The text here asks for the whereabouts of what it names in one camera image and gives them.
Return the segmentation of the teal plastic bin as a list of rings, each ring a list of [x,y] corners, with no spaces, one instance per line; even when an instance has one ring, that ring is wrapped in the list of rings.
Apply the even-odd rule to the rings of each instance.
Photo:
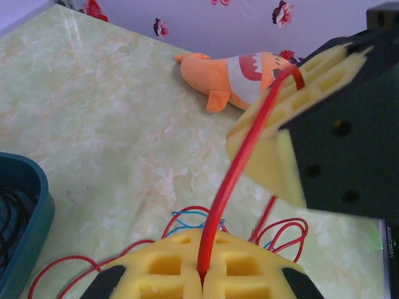
[[[55,215],[47,177],[33,160],[0,152],[0,299],[18,299]]]

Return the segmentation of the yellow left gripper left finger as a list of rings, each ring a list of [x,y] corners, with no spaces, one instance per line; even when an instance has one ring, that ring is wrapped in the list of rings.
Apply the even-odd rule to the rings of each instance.
[[[200,238],[180,232],[113,260],[80,299],[202,299]]]

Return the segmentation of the orange plush toy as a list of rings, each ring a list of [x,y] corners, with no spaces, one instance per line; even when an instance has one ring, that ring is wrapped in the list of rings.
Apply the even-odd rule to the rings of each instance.
[[[242,110],[254,104],[261,93],[291,63],[270,52],[241,54],[225,59],[211,59],[200,53],[174,57],[180,64],[185,82],[208,96],[206,110],[218,113],[228,103]]]

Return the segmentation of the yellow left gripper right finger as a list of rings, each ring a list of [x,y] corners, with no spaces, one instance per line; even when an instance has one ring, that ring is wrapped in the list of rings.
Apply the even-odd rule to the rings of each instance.
[[[324,299],[297,263],[227,233],[216,234],[203,299]]]

